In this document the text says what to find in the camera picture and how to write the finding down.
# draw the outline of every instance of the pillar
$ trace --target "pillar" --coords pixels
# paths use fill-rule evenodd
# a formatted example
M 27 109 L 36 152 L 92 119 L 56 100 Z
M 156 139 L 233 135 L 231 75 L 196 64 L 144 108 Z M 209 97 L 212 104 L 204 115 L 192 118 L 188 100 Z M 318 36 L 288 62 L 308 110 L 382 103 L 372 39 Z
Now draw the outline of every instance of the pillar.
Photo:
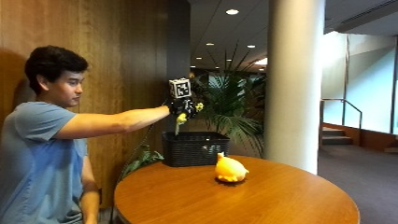
M 272 0 L 265 159 L 317 172 L 325 0 Z

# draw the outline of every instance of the man's arm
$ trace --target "man's arm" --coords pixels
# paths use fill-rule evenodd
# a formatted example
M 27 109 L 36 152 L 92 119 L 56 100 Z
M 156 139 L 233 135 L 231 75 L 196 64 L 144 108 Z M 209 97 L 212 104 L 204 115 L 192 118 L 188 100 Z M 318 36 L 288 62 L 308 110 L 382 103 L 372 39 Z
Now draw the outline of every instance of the man's arm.
M 120 114 L 78 114 L 55 134 L 55 138 L 78 139 L 111 133 L 129 133 L 169 115 L 169 108 L 135 109 Z
M 95 224 L 99 220 L 100 193 L 95 175 L 92 174 L 92 167 L 88 156 L 86 156 L 84 160 L 83 184 L 84 194 L 82 197 L 82 207 L 86 224 Z

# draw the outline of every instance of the man's ear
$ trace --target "man's ear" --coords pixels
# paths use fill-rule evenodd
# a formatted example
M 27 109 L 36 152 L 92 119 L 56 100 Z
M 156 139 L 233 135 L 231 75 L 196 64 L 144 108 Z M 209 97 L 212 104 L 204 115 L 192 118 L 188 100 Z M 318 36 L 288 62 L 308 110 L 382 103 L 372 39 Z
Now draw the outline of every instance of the man's ear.
M 42 89 L 44 91 L 48 91 L 48 79 L 42 75 L 38 75 L 36 79 L 38 79 L 39 85 L 42 86 Z

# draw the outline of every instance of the table top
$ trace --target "table top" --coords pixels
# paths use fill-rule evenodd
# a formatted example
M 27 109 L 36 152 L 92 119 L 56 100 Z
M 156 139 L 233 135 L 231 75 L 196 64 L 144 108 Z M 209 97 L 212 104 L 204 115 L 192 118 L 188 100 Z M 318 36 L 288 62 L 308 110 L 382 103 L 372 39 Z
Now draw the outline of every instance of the table top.
M 127 223 L 360 223 L 357 205 L 332 182 L 293 166 L 231 156 L 249 174 L 216 180 L 216 165 L 169 167 L 157 162 L 128 175 L 115 204 Z

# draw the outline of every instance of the staircase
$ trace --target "staircase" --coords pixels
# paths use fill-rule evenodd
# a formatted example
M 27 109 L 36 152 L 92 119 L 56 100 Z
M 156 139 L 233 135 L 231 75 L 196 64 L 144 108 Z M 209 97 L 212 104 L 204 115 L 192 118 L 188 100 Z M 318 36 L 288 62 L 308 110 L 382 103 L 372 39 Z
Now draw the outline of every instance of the staircase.
M 350 145 L 352 138 L 346 136 L 345 131 L 324 127 L 322 145 Z

